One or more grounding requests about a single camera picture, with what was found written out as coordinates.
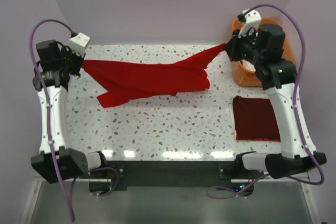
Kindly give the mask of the bright red t shirt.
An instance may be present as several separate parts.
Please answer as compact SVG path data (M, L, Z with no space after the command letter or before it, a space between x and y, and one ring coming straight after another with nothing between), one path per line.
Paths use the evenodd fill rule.
M220 44L168 64L85 60L82 68L106 90L97 99L102 107L110 108L135 99L208 89L206 68L223 50Z

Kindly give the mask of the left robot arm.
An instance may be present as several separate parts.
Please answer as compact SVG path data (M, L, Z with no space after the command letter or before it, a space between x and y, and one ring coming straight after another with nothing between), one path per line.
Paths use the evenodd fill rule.
M42 137L39 153L31 158L31 165L50 184L89 172L103 178L109 171L101 151L85 154L71 147L66 125L70 78L80 75L89 43L89 37L78 34L67 45L56 40L36 45L39 61L33 85L41 107Z

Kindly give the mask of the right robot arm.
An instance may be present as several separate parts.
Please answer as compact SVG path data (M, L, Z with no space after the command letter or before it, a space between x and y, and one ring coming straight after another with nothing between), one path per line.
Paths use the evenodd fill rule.
M317 152L300 104L298 74L295 64L282 57L285 32L276 24L250 28L243 35L233 31L224 50L230 61L246 60L272 105L281 140L281 152L267 154L241 153L236 158L234 173L246 178L253 170L267 172L272 178L293 178L312 169L321 170L327 162L325 153Z

